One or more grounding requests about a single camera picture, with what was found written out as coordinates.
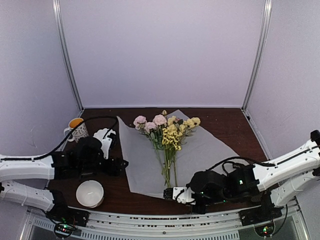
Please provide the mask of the pink rose stem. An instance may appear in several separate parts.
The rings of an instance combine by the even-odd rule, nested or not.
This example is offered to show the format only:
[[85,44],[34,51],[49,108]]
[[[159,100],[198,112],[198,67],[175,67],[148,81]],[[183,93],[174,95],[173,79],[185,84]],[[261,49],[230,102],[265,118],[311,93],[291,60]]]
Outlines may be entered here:
[[163,129],[167,127],[167,118],[165,115],[158,114],[152,121],[144,125],[144,134],[150,140],[155,152],[156,159],[160,165],[160,173],[164,178],[164,186],[170,188],[171,184],[171,165],[169,148],[163,145]]

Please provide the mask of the translucent white wrapping paper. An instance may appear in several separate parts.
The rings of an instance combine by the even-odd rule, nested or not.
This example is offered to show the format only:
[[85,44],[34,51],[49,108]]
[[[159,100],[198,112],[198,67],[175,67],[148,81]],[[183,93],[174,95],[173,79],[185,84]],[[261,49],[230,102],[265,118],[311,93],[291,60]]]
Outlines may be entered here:
[[[170,184],[182,187],[190,182],[195,172],[204,171],[218,161],[236,156],[236,152],[218,137],[219,124],[225,125],[223,108],[181,108],[167,109],[169,117],[183,120],[200,118],[193,136],[185,138],[182,149],[176,154],[176,163],[170,167]],[[158,108],[128,108],[117,114],[121,153],[128,161],[125,169],[131,193],[161,198],[165,189],[165,178],[161,174],[164,153],[159,152],[150,140],[134,128],[134,119],[144,116],[152,121],[160,113]]]

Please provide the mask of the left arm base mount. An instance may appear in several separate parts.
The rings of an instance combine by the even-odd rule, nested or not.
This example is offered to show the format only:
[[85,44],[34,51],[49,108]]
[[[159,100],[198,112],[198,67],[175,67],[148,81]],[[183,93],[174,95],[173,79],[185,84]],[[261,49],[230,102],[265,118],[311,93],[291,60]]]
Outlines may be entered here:
[[46,217],[55,223],[64,223],[77,227],[86,227],[90,213],[75,208],[57,208],[47,211]]

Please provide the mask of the pink flower stem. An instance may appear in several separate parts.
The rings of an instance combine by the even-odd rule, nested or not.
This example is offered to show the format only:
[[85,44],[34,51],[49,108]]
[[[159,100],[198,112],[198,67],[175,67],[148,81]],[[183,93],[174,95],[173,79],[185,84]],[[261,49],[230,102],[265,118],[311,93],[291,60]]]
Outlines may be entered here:
[[139,115],[137,116],[134,121],[133,121],[133,125],[134,125],[134,128],[139,131],[142,135],[146,136],[144,134],[144,127],[145,127],[145,123],[149,122],[147,120],[147,118],[143,115]]

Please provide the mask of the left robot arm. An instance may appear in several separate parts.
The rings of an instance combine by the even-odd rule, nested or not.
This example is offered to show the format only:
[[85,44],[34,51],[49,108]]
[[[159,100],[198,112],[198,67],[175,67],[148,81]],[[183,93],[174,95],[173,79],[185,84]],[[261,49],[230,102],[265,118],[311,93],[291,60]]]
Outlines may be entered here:
[[40,156],[0,157],[0,199],[38,208],[49,219],[57,222],[80,224],[89,213],[75,210],[68,204],[61,191],[37,189],[19,183],[19,180],[67,180],[81,179],[99,172],[119,176],[129,165],[121,158],[108,158],[110,140],[95,137],[81,138],[74,148],[52,151]]

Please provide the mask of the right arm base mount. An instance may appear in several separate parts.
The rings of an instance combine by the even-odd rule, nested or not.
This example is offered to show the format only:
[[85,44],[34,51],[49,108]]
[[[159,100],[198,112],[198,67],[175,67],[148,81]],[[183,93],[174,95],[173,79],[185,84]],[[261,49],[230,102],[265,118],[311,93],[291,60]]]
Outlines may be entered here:
[[282,216],[282,208],[273,207],[270,209],[264,209],[262,206],[260,206],[241,210],[238,214],[241,224],[243,226],[248,226],[280,218]]

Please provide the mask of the yellow blossom stem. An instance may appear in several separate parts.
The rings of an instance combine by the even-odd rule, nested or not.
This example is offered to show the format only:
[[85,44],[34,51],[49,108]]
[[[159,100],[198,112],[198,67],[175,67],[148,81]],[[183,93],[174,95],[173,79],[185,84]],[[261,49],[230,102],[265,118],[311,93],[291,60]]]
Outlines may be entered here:
[[[183,120],[176,116],[172,116],[168,118],[167,127],[170,125],[176,125],[179,131],[182,133],[180,138],[181,149],[182,145],[187,143],[187,138],[194,135],[196,132],[196,128],[200,125],[201,120],[198,117],[188,118],[187,120]],[[178,180],[178,173],[177,173],[177,163],[176,163],[176,176]]]

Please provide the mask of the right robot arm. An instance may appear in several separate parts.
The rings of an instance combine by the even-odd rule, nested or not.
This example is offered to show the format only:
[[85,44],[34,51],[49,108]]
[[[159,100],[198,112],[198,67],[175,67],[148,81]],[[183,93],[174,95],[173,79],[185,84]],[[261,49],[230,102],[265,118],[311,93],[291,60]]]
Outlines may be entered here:
[[210,204],[245,202],[262,194],[256,216],[266,221],[319,179],[320,132],[314,130],[305,144],[273,160],[251,162],[226,174],[217,173],[213,167],[198,171],[175,199],[193,205],[196,213],[204,213]]

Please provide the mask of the small yellow flower sprig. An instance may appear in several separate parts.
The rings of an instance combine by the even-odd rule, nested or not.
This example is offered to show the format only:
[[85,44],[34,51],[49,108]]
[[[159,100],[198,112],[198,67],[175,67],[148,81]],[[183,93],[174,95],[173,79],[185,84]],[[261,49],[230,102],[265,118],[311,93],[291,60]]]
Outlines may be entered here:
[[172,187],[171,172],[173,172],[174,185],[178,184],[177,179],[177,152],[182,149],[181,140],[182,133],[176,125],[172,124],[162,129],[162,147],[164,153],[163,176],[165,186]]

